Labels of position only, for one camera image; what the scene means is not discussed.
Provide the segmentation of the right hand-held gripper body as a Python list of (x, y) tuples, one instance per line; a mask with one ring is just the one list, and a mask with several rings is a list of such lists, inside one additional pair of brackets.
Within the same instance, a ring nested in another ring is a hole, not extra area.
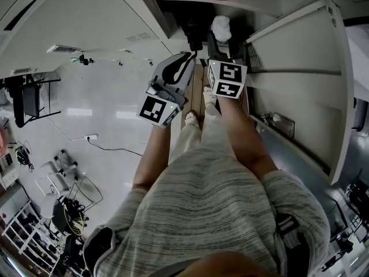
[(243, 91), (247, 66), (241, 58), (233, 59), (229, 51), (208, 50), (208, 80), (216, 96), (238, 99)]

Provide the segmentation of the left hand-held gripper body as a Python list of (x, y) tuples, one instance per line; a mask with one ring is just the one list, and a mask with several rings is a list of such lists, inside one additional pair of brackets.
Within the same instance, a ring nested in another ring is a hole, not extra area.
[(150, 81), (136, 116), (152, 125), (167, 128), (187, 102), (188, 99), (179, 92)]

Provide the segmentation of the white cloth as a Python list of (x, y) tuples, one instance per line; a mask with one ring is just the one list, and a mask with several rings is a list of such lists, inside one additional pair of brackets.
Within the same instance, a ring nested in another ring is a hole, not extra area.
[(229, 22), (230, 19), (227, 16), (216, 16), (214, 18), (211, 30), (217, 41), (225, 43), (232, 37)]

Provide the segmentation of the person's left forearm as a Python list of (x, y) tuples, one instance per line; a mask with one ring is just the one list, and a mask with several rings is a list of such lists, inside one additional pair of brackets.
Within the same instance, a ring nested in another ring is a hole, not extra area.
[(161, 173), (168, 167), (171, 145), (171, 126), (154, 125), (144, 154), (133, 179), (133, 189), (149, 190)]

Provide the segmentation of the person's right forearm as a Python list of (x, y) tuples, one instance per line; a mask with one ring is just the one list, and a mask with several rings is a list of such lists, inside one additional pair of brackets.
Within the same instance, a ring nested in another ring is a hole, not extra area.
[(219, 97), (221, 116), (237, 160), (258, 179), (277, 171), (260, 134), (236, 99)]

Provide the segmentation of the locker door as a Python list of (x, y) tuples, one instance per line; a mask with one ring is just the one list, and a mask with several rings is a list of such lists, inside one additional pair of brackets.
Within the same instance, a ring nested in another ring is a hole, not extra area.
[[(299, 155), (329, 183), (338, 181), (354, 112), (351, 52), (339, 8), (318, 0), (247, 40), (248, 111), (253, 120)], [(288, 138), (261, 115), (295, 121)]]

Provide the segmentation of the wooden slat platform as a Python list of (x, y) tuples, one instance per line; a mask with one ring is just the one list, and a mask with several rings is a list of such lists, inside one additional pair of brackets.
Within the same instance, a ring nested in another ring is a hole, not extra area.
[[(200, 89), (204, 88), (204, 81), (205, 81), (206, 76), (204, 75), (204, 69), (201, 68), (200, 66), (196, 66), (195, 69), (195, 76), (194, 76), (194, 84), (193, 84), (193, 91), (192, 91), (192, 99), (191, 99), (191, 107), (194, 108), (195, 107), (195, 97), (199, 96), (200, 93)], [(216, 109), (218, 110), (218, 112), (221, 114), (221, 110), (220, 110), (220, 105), (218, 102), (218, 98), (220, 96), (217, 96), (217, 102), (216, 102)], [(202, 99), (199, 100), (199, 104), (203, 104), (205, 106), (205, 102), (204, 102), (204, 98), (202, 97)]]

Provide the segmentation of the person's right shoe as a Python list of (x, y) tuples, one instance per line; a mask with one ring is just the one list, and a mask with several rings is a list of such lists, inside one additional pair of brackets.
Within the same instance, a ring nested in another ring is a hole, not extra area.
[(216, 105), (217, 96), (213, 94), (211, 87), (204, 86), (203, 98), (205, 102), (205, 107), (208, 107), (209, 105)]

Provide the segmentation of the person's shoe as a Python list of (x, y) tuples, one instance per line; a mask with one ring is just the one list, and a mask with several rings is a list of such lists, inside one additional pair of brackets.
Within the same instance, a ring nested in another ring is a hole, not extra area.
[(213, 94), (211, 87), (204, 86), (203, 98), (205, 102), (205, 107), (208, 107), (209, 105), (216, 105), (217, 96)]
[(190, 110), (186, 113), (184, 118), (184, 126), (185, 127), (194, 126), (196, 128), (199, 128), (198, 118), (194, 111)]

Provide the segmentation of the person's left shoe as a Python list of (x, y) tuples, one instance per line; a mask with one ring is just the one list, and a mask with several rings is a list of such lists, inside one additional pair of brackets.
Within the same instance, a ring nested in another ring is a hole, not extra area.
[(194, 111), (190, 110), (186, 113), (184, 118), (184, 126), (185, 127), (194, 126), (196, 128), (199, 128), (198, 118)]

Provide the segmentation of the person's beige trousers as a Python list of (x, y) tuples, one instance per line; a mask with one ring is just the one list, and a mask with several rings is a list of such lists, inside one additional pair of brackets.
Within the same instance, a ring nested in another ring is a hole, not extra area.
[(202, 130), (196, 123), (183, 127), (170, 154), (170, 163), (186, 152), (200, 148), (210, 153), (221, 152), (235, 156), (221, 114), (214, 104), (206, 106)]

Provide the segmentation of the person's grey striped shirt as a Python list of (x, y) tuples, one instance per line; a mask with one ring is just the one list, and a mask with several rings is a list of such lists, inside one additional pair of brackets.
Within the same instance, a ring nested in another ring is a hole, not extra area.
[(307, 242), (301, 261), (322, 265), (330, 227), (319, 201), (296, 176), (277, 170), (258, 179), (233, 156), (187, 152), (147, 191), (131, 190), (84, 245), (93, 277), (169, 277), (190, 260), (240, 252), (277, 272), (283, 242), (276, 221), (290, 215)]

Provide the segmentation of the white office chair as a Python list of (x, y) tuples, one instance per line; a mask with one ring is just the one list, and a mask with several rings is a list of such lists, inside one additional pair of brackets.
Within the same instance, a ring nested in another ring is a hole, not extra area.
[(57, 200), (68, 194), (72, 184), (78, 181), (78, 163), (62, 149), (49, 162), (42, 165), (44, 177), (36, 178), (35, 184), (44, 196), (40, 206), (43, 218), (51, 219)]

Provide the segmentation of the black folding table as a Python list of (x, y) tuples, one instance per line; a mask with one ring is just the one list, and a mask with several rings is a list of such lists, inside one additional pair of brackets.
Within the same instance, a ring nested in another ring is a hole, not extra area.
[(8, 91), (13, 99), (13, 112), (15, 124), (23, 128), (28, 122), (37, 119), (48, 118), (60, 114), (61, 111), (40, 115), (43, 108), (40, 107), (40, 90), (42, 84), (60, 82), (61, 79), (46, 80), (41, 78), (35, 80), (32, 74), (11, 76), (0, 80), (0, 88)]

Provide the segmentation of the pink stool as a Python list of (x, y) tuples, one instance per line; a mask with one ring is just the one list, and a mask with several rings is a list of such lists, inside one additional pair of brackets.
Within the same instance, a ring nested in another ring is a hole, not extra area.
[(7, 133), (4, 127), (0, 126), (0, 157), (5, 154), (8, 147)]

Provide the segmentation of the person's chin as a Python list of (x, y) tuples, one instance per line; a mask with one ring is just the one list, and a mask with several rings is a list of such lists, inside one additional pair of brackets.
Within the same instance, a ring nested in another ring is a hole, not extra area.
[(176, 277), (282, 277), (238, 252), (215, 253), (201, 258)]

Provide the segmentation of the white shelf rack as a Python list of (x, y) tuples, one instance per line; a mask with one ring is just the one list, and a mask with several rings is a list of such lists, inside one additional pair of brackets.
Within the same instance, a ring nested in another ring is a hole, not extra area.
[(5, 225), (1, 236), (10, 241), (17, 253), (26, 257), (38, 273), (52, 276), (66, 237), (52, 231), (51, 222), (36, 212), (31, 201), (19, 207), (11, 200), (5, 203), (0, 207), (0, 223)]

